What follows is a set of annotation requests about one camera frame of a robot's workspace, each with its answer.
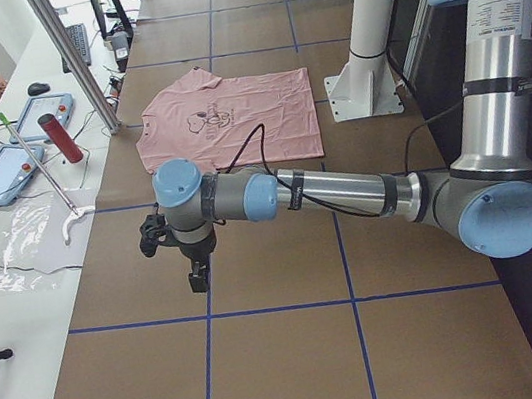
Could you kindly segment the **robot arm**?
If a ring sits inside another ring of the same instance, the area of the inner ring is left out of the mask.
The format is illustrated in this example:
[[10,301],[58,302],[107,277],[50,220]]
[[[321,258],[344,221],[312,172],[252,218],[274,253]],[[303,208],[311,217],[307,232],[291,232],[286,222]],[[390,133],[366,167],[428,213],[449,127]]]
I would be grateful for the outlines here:
[[496,258],[532,249],[532,160],[526,155],[532,93],[532,0],[428,0],[467,4],[461,154],[444,172],[405,176],[268,169],[202,173],[189,160],[153,177],[156,209],[141,227],[146,256],[178,248],[191,261],[195,292],[210,286],[214,228],[261,221],[280,205],[365,217],[395,214],[439,227],[470,250]]

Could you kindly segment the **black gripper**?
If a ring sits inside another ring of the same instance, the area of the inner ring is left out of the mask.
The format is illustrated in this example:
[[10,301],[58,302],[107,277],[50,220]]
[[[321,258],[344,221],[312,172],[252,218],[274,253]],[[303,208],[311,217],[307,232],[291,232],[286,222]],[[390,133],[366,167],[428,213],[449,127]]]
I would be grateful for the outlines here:
[[179,248],[186,258],[191,260],[191,272],[188,274],[189,285],[194,293],[208,292],[210,289],[208,271],[210,255],[216,247],[214,237],[205,238],[193,244],[182,244]]

